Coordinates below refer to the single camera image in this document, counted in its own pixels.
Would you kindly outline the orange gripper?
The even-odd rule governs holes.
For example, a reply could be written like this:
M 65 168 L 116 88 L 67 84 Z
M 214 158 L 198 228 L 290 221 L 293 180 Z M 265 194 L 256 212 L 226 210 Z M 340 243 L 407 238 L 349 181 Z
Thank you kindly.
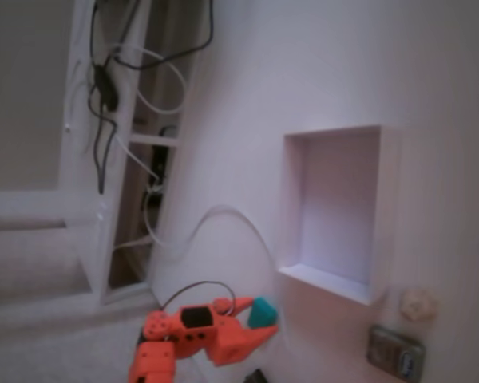
M 252 307 L 255 299 L 217 298 L 211 305 L 186 306 L 176 313 L 174 344 L 177 359 L 204 351 L 217 366 L 246 358 L 272 338 L 279 326 L 241 328 L 233 317 Z

